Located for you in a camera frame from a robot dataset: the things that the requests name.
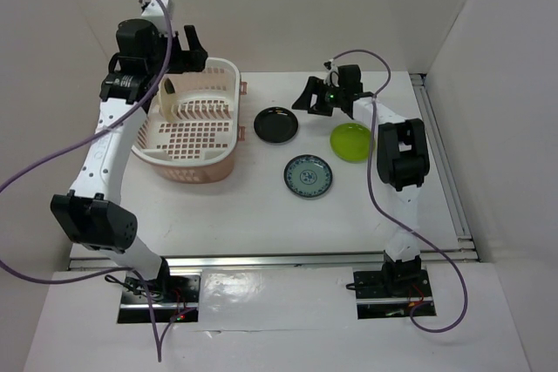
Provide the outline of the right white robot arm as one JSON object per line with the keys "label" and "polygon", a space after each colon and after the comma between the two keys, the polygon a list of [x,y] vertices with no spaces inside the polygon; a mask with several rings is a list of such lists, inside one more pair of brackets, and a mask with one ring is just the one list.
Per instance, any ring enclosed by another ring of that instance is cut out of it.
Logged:
{"label": "right white robot arm", "polygon": [[325,78],[310,77],[292,108],[309,114],[331,116],[338,108],[371,128],[373,144],[367,161],[368,189],[377,178],[385,186],[391,212],[378,212],[395,224],[384,248],[379,283],[389,296],[402,296],[412,288],[422,270],[418,228],[418,196],[430,172],[424,122],[404,118],[366,91],[356,64],[324,64]]}

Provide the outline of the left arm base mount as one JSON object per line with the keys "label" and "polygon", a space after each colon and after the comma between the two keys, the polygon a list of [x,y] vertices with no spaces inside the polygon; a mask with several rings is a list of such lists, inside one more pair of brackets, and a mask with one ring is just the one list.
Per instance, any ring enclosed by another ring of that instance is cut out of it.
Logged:
{"label": "left arm base mount", "polygon": [[[105,281],[119,285],[122,293],[119,303],[118,324],[145,324],[151,321],[147,293],[135,276],[127,275],[119,280],[106,275]],[[174,276],[165,291],[152,291],[154,319],[167,323],[174,318],[178,323],[194,323],[199,319],[201,276],[191,274]]]}

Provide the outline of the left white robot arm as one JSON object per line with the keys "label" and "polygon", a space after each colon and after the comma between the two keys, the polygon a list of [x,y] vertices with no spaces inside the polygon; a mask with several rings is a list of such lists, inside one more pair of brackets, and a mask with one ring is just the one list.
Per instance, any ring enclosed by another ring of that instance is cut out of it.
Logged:
{"label": "left white robot arm", "polygon": [[208,54],[196,29],[187,25],[184,31],[187,50],[176,33],[148,20],[119,24],[119,50],[101,84],[95,139],[68,193],[51,199],[51,212],[70,241],[138,272],[143,278],[140,289],[152,301],[171,294],[169,266],[139,238],[136,216],[120,204],[121,186],[132,146],[164,76],[205,68]]}

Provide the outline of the black plate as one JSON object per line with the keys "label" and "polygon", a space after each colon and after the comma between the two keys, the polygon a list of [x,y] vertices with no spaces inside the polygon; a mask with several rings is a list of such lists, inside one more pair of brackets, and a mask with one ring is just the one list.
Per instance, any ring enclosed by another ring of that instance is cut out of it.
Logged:
{"label": "black plate", "polygon": [[299,123],[292,111],[283,107],[269,107],[255,116],[253,127],[259,139],[279,145],[291,141],[296,136]]}

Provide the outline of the cream plate with dark patch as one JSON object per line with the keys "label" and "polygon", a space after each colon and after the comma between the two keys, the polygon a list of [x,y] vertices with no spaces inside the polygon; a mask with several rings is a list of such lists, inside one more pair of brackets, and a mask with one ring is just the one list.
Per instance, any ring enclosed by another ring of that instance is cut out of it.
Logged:
{"label": "cream plate with dark patch", "polygon": [[158,97],[161,115],[167,122],[175,121],[173,106],[176,103],[176,90],[169,77],[164,77],[160,82]]}

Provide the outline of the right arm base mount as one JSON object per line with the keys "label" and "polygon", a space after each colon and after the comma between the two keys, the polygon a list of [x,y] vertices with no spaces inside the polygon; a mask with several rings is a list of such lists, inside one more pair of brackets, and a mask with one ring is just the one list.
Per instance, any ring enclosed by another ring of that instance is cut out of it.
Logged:
{"label": "right arm base mount", "polygon": [[345,288],[354,293],[359,320],[436,316],[430,279],[425,269],[417,279],[395,290],[385,284],[379,271],[355,271]]}

